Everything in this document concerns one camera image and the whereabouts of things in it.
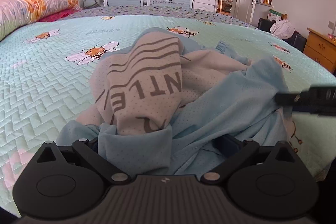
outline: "shelf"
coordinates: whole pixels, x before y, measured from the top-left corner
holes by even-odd
[[[268,7],[274,8],[273,5],[268,5],[268,4],[265,4],[265,3],[258,2],[258,1],[256,1],[256,4],[260,4],[260,5],[264,5],[264,6],[268,6]]]

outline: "bolt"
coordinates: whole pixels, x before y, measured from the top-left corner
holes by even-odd
[[[219,173],[215,173],[215,172],[209,172],[209,173],[204,174],[204,178],[206,180],[211,180],[211,181],[219,180],[220,177],[221,177],[221,175],[219,175]]]
[[[116,173],[111,176],[111,179],[114,181],[122,182],[128,179],[128,176],[125,173]]]

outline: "white cloth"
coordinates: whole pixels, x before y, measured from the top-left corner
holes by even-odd
[[[270,31],[271,34],[275,35],[280,39],[288,39],[294,34],[295,28],[289,22],[289,20],[281,20],[275,22],[271,27]]]

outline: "light blue quilted bedspread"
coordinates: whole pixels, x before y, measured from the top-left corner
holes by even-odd
[[[336,78],[318,63],[253,28],[160,16],[87,17],[24,26],[0,42],[1,207],[17,214],[11,190],[23,167],[44,141],[55,140],[93,102],[89,78],[97,57],[130,46],[149,27],[178,30],[207,47],[222,40],[253,59],[272,54],[283,66],[290,91],[336,85]],[[336,119],[309,114],[293,118],[292,146],[315,176],[336,156]]]

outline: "wall switch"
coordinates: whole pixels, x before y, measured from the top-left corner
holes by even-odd
[[[334,27],[335,27],[335,23],[332,23],[331,21],[329,21],[328,28],[333,30]]]

